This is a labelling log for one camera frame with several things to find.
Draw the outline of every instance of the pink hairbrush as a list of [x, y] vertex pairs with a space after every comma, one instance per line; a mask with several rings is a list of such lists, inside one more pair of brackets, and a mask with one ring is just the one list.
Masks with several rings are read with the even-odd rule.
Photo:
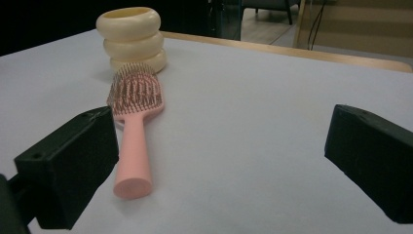
[[135, 199], [152, 191], [143, 121], [164, 108], [156, 72], [145, 63], [127, 63], [115, 74], [107, 104], [124, 133], [113, 189], [116, 196]]

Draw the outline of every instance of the white table surface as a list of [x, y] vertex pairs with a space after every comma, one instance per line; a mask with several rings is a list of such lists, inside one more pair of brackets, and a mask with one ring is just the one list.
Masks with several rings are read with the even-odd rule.
[[[164, 48], [166, 108], [146, 125], [153, 193], [122, 201], [112, 173], [71, 231], [33, 220], [32, 233], [413, 233], [323, 151], [335, 104], [412, 131], [412, 74], [173, 39]], [[112, 77], [95, 30], [1, 57], [0, 173], [11, 178], [22, 151], [105, 105]]]

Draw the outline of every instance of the hairbrush bristle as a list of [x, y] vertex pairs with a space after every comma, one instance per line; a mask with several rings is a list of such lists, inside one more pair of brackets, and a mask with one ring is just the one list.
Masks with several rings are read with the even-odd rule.
[[114, 115], [156, 108], [162, 104], [156, 72], [146, 63], [127, 63], [115, 74], [107, 104]]

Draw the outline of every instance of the black chair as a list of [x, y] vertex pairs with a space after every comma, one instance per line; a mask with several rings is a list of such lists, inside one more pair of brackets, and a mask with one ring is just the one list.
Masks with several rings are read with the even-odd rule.
[[300, 6], [300, 2], [301, 0], [243, 0], [241, 3], [241, 19], [243, 19], [246, 8], [254, 8], [255, 14], [258, 14], [258, 9], [283, 11], [288, 14], [289, 24], [292, 25], [290, 8], [294, 5]]

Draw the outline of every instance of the hairbrush handle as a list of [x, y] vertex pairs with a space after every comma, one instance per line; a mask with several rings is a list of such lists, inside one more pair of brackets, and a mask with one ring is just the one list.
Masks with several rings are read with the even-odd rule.
[[118, 169], [113, 192], [123, 199], [136, 199], [152, 191], [152, 178], [146, 150], [143, 116], [125, 118]]

